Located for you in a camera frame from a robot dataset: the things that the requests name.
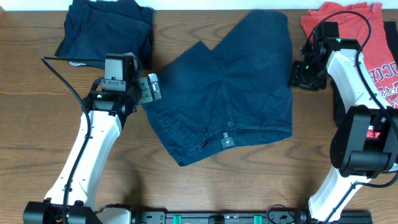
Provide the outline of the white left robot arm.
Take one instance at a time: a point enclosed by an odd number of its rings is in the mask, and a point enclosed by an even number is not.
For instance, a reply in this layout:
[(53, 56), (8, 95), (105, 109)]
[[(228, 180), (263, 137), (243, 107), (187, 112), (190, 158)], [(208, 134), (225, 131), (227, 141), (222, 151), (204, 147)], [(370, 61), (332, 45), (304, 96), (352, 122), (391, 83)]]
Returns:
[(111, 204), (95, 211), (98, 184), (109, 152), (136, 106), (161, 98), (157, 75), (95, 80), (84, 104), (76, 141), (42, 202), (29, 202), (24, 223), (140, 223), (139, 212)]

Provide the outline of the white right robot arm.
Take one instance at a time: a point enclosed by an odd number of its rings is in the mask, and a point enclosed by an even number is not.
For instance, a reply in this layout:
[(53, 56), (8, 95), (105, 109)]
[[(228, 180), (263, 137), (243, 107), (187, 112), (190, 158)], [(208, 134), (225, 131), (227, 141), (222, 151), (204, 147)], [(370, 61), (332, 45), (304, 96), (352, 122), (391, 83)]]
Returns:
[(369, 215), (352, 215), (344, 207), (371, 180), (396, 171), (397, 110), (390, 106), (368, 76), (355, 39), (339, 37), (337, 22), (321, 22), (295, 61), (289, 85), (317, 91), (331, 77), (344, 113), (330, 144), (331, 169), (307, 202), (301, 223), (370, 223)]

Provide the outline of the blue denim shorts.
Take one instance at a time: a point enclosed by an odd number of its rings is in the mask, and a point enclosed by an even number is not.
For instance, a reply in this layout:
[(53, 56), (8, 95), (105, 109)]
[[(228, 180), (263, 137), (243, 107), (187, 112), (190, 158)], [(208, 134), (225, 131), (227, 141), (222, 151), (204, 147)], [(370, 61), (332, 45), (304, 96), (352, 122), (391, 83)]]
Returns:
[(213, 49), (197, 42), (158, 76), (161, 99), (143, 108), (180, 166), (226, 149), (291, 137), (288, 18), (252, 11)]

